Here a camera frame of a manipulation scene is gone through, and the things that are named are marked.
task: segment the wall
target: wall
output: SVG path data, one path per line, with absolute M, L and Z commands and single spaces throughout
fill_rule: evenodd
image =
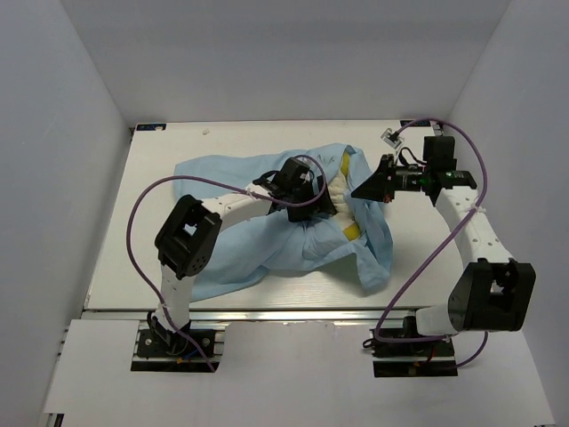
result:
M 509 0 L 62 0 L 139 121 L 447 115 Z
M 513 0 L 451 114 L 486 159 L 493 226 L 537 271 L 524 333 L 557 425 L 569 425 L 567 16 L 565 0 Z
M 56 0 L 0 13 L 0 425 L 36 425 L 129 135 Z

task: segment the garment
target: garment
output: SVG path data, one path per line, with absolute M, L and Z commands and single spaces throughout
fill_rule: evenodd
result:
M 275 155 L 256 157 L 200 157 L 176 165 L 174 174 L 195 175 L 244 188 L 271 170 L 279 170 L 288 157 L 308 154 L 325 170 L 326 181 L 341 172 L 342 157 L 349 156 L 345 182 L 345 206 L 336 219 L 289 222 L 286 210 L 253 218 L 224 230 L 213 250 L 212 259 L 198 275 L 192 301 L 234 292 L 258 283 L 271 270 L 311 271 L 350 254 L 357 259 L 357 273 L 367 292 L 377 290 L 388 279 L 393 260 L 393 241 L 383 217 L 381 204 L 350 196 L 351 190 L 372 173 L 361 149 L 345 144 L 330 144 L 318 149 L 294 149 Z M 227 191 L 202 182 L 173 182 L 176 199 L 191 194 L 204 199 Z M 344 234 L 355 219 L 357 233 Z

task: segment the blue cloth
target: blue cloth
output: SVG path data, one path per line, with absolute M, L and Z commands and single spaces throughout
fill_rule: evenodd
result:
M 195 175 L 244 188 L 263 173 L 280 169 L 288 157 L 309 154 L 324 168 L 330 182 L 341 166 L 346 150 L 349 159 L 349 190 L 372 172 L 361 149 L 331 144 L 318 149 L 293 149 L 281 154 L 256 157 L 207 156 L 176 165 L 174 174 Z M 178 199 L 221 196 L 227 191 L 202 182 L 173 182 Z M 224 230 L 218 237 L 212 259 L 197 277 L 192 301 L 234 292 L 259 282 L 270 270 L 311 271 L 350 254 L 357 257 L 357 273 L 365 291 L 372 292 L 389 277 L 393 241 L 381 204 L 345 195 L 360 238 L 348 241 L 333 219 L 288 222 L 286 210 L 253 218 Z

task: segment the gray wall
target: gray wall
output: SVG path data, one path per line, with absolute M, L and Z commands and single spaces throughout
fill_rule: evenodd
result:
M 139 121 L 447 115 L 509 0 L 62 0 Z
M 569 2 L 513 0 L 457 102 L 490 174 L 491 220 L 538 280 L 524 332 L 558 425 L 567 405 Z M 464 164 L 476 164 L 464 148 Z
M 36 425 L 129 135 L 57 0 L 0 12 L 0 425 Z

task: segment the white panel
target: white panel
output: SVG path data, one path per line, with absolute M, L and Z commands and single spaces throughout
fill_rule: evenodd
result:
M 0 425 L 29 426 L 80 313 L 129 135 L 58 1 L 1 9 Z
M 151 182 L 172 174 L 177 163 L 211 154 L 254 156 L 343 142 L 361 148 L 368 165 L 375 170 L 381 155 L 393 152 L 380 140 L 380 135 L 387 127 L 398 126 L 397 121 L 279 121 L 168 124 L 164 131 L 135 132 L 87 307 L 93 310 L 156 307 L 156 296 L 128 260 L 124 231 L 138 195 Z M 428 127 L 415 127 L 405 131 L 404 137 L 419 155 L 423 137 L 432 134 Z M 161 274 L 154 239 L 173 206 L 172 185 L 168 183 L 148 195 L 134 223 L 134 253 L 157 284 Z M 444 218 L 430 199 L 420 193 L 397 194 L 385 214 L 394 240 L 394 262 L 391 280 L 376 294 L 364 292 L 357 277 L 356 258 L 350 256 L 309 274 L 275 272 L 256 286 L 195 302 L 192 308 L 385 307 L 449 233 Z M 399 306 L 427 306 L 446 301 L 462 274 L 461 265 L 456 245 L 451 243 L 403 296 Z
M 77 320 L 45 407 L 63 427 L 398 426 L 551 423 L 522 334 L 493 334 L 451 378 L 374 378 L 368 326 L 234 323 L 215 374 L 130 372 L 138 322 Z M 464 359 L 481 334 L 454 341 Z
M 509 0 L 63 0 L 127 122 L 445 116 Z
M 514 0 L 453 111 L 488 165 L 488 217 L 537 272 L 524 332 L 559 425 L 569 424 L 567 16 L 566 0 Z

